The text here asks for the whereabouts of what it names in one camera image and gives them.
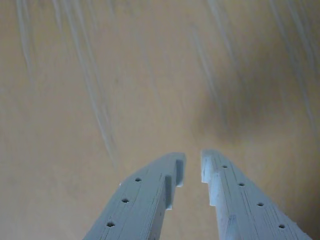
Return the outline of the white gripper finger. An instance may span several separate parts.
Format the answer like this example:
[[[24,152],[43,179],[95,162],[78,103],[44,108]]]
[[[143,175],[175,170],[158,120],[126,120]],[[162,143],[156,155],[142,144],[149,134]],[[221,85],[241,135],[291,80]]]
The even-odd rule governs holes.
[[[184,153],[167,153],[127,177],[84,239],[158,240],[175,189],[183,186],[185,165]]]
[[[201,180],[208,185],[221,240],[308,240],[243,172],[217,150],[201,152]]]

